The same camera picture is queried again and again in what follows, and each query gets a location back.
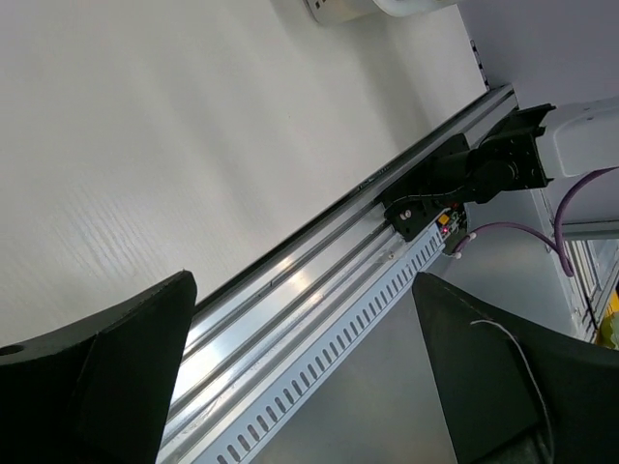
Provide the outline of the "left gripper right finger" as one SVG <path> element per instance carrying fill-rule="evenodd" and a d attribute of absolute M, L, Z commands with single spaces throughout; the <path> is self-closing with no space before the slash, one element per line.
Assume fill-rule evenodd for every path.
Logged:
<path fill-rule="evenodd" d="M 460 463 L 541 433 L 552 463 L 618 460 L 618 353 L 488 304 L 442 278 L 412 284 Z"/>

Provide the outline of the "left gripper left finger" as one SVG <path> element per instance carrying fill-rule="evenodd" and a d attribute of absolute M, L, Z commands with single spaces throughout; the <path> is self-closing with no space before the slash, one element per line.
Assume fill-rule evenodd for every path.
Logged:
<path fill-rule="evenodd" d="M 2 347 L 2 462 L 155 462 L 196 294 L 182 271 Z"/>

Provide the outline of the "white plastic basket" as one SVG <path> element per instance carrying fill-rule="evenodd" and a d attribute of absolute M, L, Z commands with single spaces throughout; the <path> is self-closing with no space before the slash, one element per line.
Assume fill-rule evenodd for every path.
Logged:
<path fill-rule="evenodd" d="M 365 15 L 382 13 L 405 17 L 450 7 L 458 0 L 305 0 L 313 18 L 321 25 L 335 25 Z"/>

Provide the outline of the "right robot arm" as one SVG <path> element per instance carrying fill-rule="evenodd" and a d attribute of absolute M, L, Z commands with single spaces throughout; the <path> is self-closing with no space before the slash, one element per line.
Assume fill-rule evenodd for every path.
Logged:
<path fill-rule="evenodd" d="M 618 166 L 616 97 L 519 109 L 475 148 L 430 164 L 429 179 L 457 203 L 487 203 L 502 191 L 540 189 L 555 179 Z"/>

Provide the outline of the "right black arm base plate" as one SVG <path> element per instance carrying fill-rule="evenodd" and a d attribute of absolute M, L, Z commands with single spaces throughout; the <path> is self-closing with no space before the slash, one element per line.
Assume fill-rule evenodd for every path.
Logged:
<path fill-rule="evenodd" d="M 438 179 L 439 175 L 434 173 L 437 162 L 450 155 L 465 154 L 468 150 L 463 134 L 451 136 L 378 196 L 385 208 L 385 221 L 404 241 L 413 241 L 433 222 L 445 209 L 447 196 L 454 195 L 458 188 L 457 183 L 454 185 Z"/>

